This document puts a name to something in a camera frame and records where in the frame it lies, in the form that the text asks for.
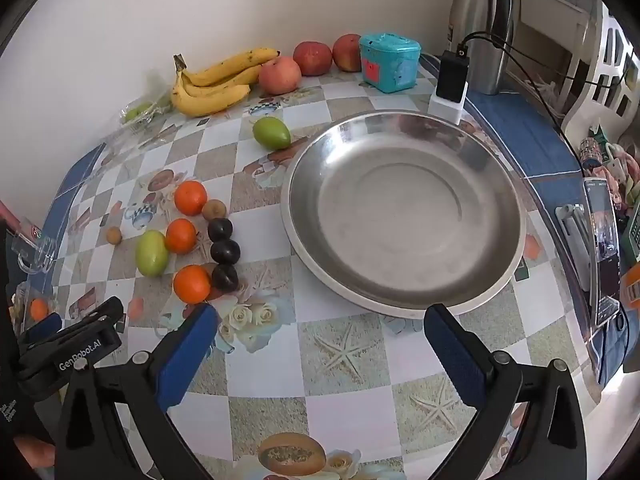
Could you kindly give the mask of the person's left hand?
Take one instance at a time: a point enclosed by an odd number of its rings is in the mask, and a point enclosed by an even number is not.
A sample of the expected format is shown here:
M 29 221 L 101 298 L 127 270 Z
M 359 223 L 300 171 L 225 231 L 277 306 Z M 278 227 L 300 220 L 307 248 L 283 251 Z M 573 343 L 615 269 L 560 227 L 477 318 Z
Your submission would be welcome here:
M 32 468 L 49 468 L 54 466 L 55 446 L 31 436 L 17 436 L 14 444 Z

